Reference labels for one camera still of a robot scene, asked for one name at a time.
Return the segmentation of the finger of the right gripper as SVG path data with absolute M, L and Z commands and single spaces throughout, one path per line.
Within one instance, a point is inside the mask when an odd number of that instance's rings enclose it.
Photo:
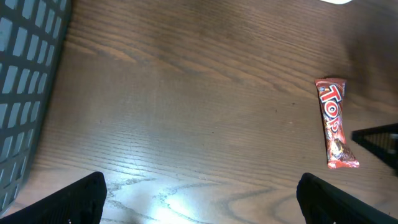
M 353 131 L 351 139 L 397 172 L 397 123 Z

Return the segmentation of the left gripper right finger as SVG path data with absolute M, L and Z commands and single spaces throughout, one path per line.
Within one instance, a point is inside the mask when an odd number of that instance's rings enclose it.
M 358 200 L 311 173 L 304 173 L 296 191 L 297 201 L 309 223 L 391 223 L 397 219 Z

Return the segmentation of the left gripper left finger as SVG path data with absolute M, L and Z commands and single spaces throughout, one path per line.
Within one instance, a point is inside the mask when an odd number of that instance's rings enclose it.
M 103 173 L 94 172 L 1 218 L 1 224 L 99 224 L 106 195 Z

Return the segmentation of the orange red snack bar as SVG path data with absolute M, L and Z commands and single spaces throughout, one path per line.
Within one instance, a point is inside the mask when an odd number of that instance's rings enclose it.
M 359 161 L 346 145 L 343 130 L 343 100 L 346 80 L 342 78 L 320 78 L 315 80 L 322 115 L 327 166 L 358 168 Z

